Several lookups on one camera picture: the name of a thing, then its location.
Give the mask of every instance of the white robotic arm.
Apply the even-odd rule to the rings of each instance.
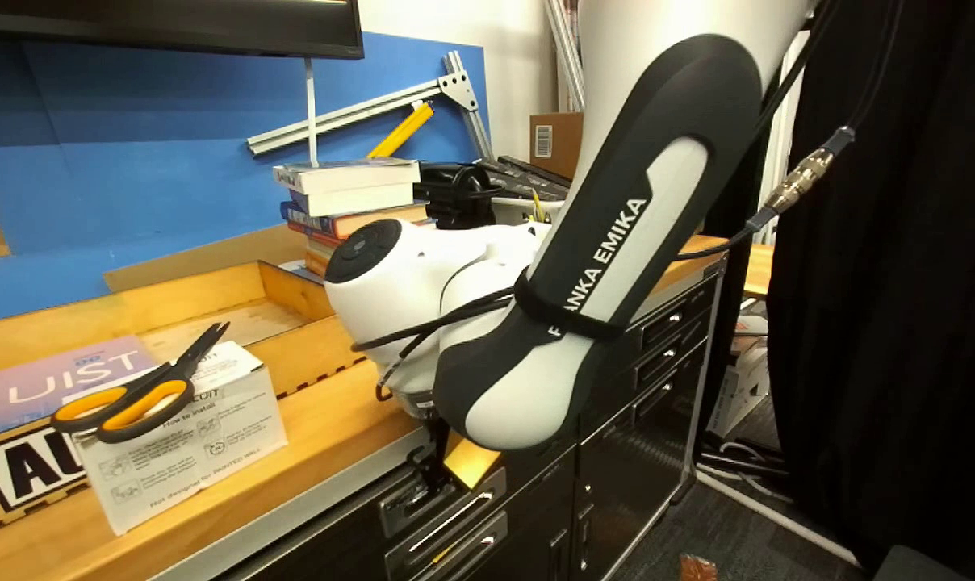
[[[500,452],[575,418],[602,335],[629,324],[756,140],[810,4],[581,4],[585,144],[555,231],[377,222],[340,248],[326,290],[359,342],[516,285],[510,308],[439,331],[398,368],[409,414]],[[389,366],[400,346],[371,357]]]

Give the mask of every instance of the workbench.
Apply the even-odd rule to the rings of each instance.
[[[710,248],[716,244],[720,239],[693,239],[687,248]],[[720,271],[723,254],[674,262],[650,296],[652,305],[645,300],[642,321],[629,335],[629,342],[636,346],[645,346],[645,339],[640,342],[642,333],[652,333],[652,339],[659,339],[659,324],[682,324],[682,315],[672,315],[669,305],[698,300],[698,308],[691,309],[693,321],[703,324],[703,331],[693,331],[691,342],[683,339],[683,351],[693,351],[693,368],[691,376],[683,376],[687,406],[691,402],[698,402],[701,368],[708,363],[708,335],[713,324]],[[636,368],[640,380],[633,395],[614,403],[614,409],[595,414],[595,427],[585,422],[585,434],[576,439],[555,447],[555,462],[570,464],[570,452],[576,447],[586,448],[595,439],[602,439],[601,429],[610,427],[629,402],[642,403],[645,387],[654,387],[654,395],[669,391],[669,386],[663,386],[666,372],[650,378],[652,386],[642,386],[640,372],[652,363],[640,360],[642,357],[633,357],[629,366]],[[674,363],[672,346],[659,351],[659,360],[672,360],[666,363],[672,366],[672,372],[677,372],[682,366],[682,351]],[[299,526],[299,520],[315,520],[341,498],[360,491],[368,481],[377,481],[384,467],[404,464],[407,456],[427,444],[421,429],[407,414],[400,414],[395,402],[373,402],[373,380],[377,368],[371,363],[359,363],[340,376],[322,378],[318,386],[282,396],[282,418],[287,427],[284,448],[258,458],[227,481],[217,481],[198,498],[157,514],[137,529],[130,529],[127,536],[112,536],[106,529],[104,509],[90,488],[81,488],[61,505],[41,507],[10,526],[0,526],[0,577],[208,577],[207,573],[217,573],[221,559],[244,559],[247,552],[261,549],[261,542]],[[677,462],[687,462],[693,409],[687,409],[683,422],[683,444],[674,447]],[[532,472],[524,481],[528,486],[551,479],[551,472],[542,464],[542,472]],[[669,494],[674,491],[663,491],[654,502],[650,502],[652,514],[642,514],[636,526],[652,523]],[[575,546],[565,546],[562,557],[562,568],[568,568]]]

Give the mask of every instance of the wooden workbench surface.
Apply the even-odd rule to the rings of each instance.
[[[720,244],[698,236],[683,248],[701,253]],[[659,288],[672,288],[720,260],[674,262]],[[127,536],[109,534],[87,488],[0,526],[0,577],[152,577],[165,573],[366,456],[409,436],[415,422],[398,403],[373,402],[373,380],[373,366],[359,363],[284,396],[287,448],[228,475]]]

